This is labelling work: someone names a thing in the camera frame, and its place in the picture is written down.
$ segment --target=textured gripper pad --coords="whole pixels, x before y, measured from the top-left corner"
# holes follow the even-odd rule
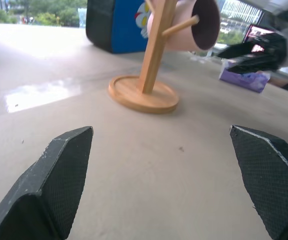
[[[232,126],[245,188],[273,240],[288,240],[288,144],[268,133]]]
[[[84,189],[92,138],[92,127],[83,127],[50,142],[0,203],[0,240],[68,238]]]

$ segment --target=purple box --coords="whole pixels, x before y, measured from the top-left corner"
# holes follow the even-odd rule
[[[232,63],[225,62],[223,64],[223,71],[219,76],[219,79],[224,82],[261,93],[269,81],[266,74],[254,72],[244,74],[233,73],[226,70],[227,66],[232,65]]]

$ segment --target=wooden mug stand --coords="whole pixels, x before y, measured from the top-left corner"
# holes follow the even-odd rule
[[[156,81],[156,77],[168,37],[199,22],[196,15],[172,26],[177,2],[178,0],[159,0],[155,9],[152,2],[146,0],[154,19],[142,69],[139,76],[118,76],[110,82],[108,92],[118,103],[152,114],[166,114],[176,109],[180,100],[177,93],[164,83]]]

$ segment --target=computer monitor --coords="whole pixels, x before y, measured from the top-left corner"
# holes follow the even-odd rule
[[[273,31],[269,30],[268,28],[263,28],[263,27],[259,27],[257,25],[251,24],[246,32],[243,43],[247,42],[250,38],[254,38],[257,36],[264,35],[264,34],[271,34],[271,33],[273,33]],[[255,45],[252,49],[252,53],[262,52],[262,51],[264,51],[264,49],[260,47],[259,45]]]

